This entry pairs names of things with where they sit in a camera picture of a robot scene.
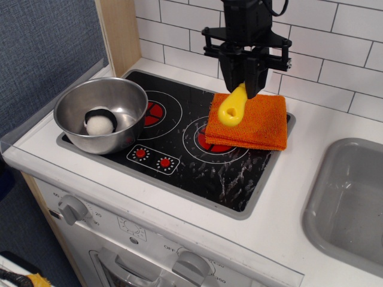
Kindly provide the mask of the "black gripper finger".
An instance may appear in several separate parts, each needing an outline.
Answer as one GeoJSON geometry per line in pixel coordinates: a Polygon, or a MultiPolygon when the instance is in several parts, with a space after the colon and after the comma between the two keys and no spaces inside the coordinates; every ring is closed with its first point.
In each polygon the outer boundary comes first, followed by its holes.
{"type": "Polygon", "coordinates": [[[221,71],[228,91],[233,92],[240,84],[245,82],[245,59],[246,52],[240,54],[218,54],[221,71]]]}
{"type": "Polygon", "coordinates": [[[248,58],[245,61],[245,89],[247,98],[254,98],[266,85],[268,68],[264,61],[258,58],[248,58]]]}

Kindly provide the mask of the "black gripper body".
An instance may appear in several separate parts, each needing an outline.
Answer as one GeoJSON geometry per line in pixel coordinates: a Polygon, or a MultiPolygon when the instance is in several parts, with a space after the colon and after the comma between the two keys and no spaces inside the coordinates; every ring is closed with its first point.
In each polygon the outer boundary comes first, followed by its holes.
{"type": "Polygon", "coordinates": [[[222,28],[205,27],[202,35],[205,37],[204,55],[218,57],[219,46],[211,40],[217,39],[228,45],[226,52],[230,56],[250,57],[251,53],[245,47],[278,48],[280,56],[267,56],[266,67],[279,71],[291,68],[291,58],[288,55],[292,42],[272,31],[274,17],[283,15],[288,7],[284,2],[282,10],[277,13],[272,8],[272,1],[223,1],[225,26],[222,28]]]}

